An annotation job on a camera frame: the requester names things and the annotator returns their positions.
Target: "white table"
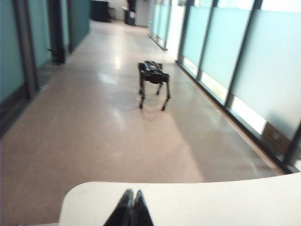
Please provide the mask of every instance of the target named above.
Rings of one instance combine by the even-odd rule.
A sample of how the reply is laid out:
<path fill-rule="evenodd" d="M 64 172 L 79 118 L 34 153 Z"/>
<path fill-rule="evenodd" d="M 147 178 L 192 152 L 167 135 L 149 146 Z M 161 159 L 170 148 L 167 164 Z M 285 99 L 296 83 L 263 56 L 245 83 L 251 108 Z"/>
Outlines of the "white table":
<path fill-rule="evenodd" d="M 89 182 L 68 192 L 60 226 L 102 226 L 127 188 L 142 189 L 156 226 L 301 226 L 301 173 L 253 180 Z"/>

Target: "frosted glass panel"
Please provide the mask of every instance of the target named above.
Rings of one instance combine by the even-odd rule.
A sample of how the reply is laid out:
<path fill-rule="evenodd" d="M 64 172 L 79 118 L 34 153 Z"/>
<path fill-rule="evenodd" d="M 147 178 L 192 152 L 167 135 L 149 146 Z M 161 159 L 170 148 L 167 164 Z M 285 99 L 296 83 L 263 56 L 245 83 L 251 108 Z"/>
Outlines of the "frosted glass panel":
<path fill-rule="evenodd" d="M 36 67 L 39 68 L 51 59 L 48 14 L 46 0 L 29 0 L 29 16 L 32 29 L 32 42 Z"/>
<path fill-rule="evenodd" d="M 155 4 L 154 19 L 152 21 L 152 32 L 154 32 L 155 34 L 157 34 L 158 32 L 159 12 L 160 12 L 160 5 Z"/>
<path fill-rule="evenodd" d="M 251 11 L 214 8 L 201 69 L 229 88 Z"/>
<path fill-rule="evenodd" d="M 170 6 L 160 6 L 160 16 L 159 16 L 159 24 L 158 24 L 158 36 L 163 39 L 167 40 L 167 26 L 169 21 L 169 10 Z"/>
<path fill-rule="evenodd" d="M 209 7 L 192 6 L 190 8 L 183 55 L 195 65 L 199 64 L 210 10 Z"/>
<path fill-rule="evenodd" d="M 256 10 L 233 93 L 289 139 L 301 119 L 301 13 Z"/>
<path fill-rule="evenodd" d="M 174 60 L 178 58 L 185 9 L 186 7 L 183 6 L 171 7 L 166 48 Z"/>
<path fill-rule="evenodd" d="M 62 22 L 63 22 L 63 44 L 64 47 L 67 47 L 69 44 L 67 0 L 62 0 Z"/>
<path fill-rule="evenodd" d="M 20 86 L 24 85 L 22 58 L 12 0 L 1 0 L 0 28 L 0 96 L 1 102 L 3 102 Z"/>

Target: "floor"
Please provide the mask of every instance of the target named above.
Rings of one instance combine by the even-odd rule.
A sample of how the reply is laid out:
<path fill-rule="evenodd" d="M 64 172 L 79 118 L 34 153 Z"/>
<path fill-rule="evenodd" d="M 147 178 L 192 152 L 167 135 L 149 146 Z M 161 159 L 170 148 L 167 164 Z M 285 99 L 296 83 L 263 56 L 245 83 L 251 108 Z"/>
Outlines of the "floor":
<path fill-rule="evenodd" d="M 137 63 L 171 75 L 146 85 Z M 58 222 L 61 203 L 87 181 L 212 182 L 277 175 L 225 115 L 147 35 L 91 22 L 91 32 L 2 140 L 1 225 Z"/>

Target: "teal wall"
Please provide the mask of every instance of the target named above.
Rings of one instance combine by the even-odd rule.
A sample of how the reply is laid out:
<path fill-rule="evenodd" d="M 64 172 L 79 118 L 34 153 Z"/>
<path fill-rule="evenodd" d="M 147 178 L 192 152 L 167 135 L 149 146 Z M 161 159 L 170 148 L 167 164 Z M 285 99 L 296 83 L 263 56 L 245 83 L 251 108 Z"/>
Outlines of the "teal wall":
<path fill-rule="evenodd" d="M 0 89 L 3 101 L 24 84 L 24 74 L 13 3 L 1 0 L 0 8 Z"/>
<path fill-rule="evenodd" d="M 89 33 L 90 1 L 72 0 L 70 1 L 70 45 L 73 51 L 79 43 Z"/>
<path fill-rule="evenodd" d="M 47 50 L 50 48 L 48 12 L 46 0 L 28 0 L 30 22 L 32 29 L 32 42 L 36 67 L 41 67 L 51 59 Z"/>

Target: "quadruped robot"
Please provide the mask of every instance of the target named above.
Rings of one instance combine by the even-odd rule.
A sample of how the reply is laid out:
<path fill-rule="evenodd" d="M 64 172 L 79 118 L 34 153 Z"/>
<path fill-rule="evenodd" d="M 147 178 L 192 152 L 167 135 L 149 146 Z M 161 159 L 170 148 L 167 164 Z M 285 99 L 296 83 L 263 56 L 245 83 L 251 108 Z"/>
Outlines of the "quadruped robot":
<path fill-rule="evenodd" d="M 169 74 L 164 73 L 162 71 L 162 64 L 156 63 L 154 61 L 145 61 L 144 63 L 138 63 L 138 69 L 140 73 L 140 89 L 139 94 L 141 95 L 141 101 L 139 108 L 143 108 L 143 102 L 145 99 L 145 89 L 144 89 L 144 82 L 149 81 L 153 84 L 159 84 L 157 95 L 159 95 L 160 90 L 163 86 L 163 83 L 166 83 L 166 100 L 161 108 L 162 111 L 165 110 L 166 104 L 168 103 L 169 99 L 171 98 L 171 94 L 169 91 Z"/>

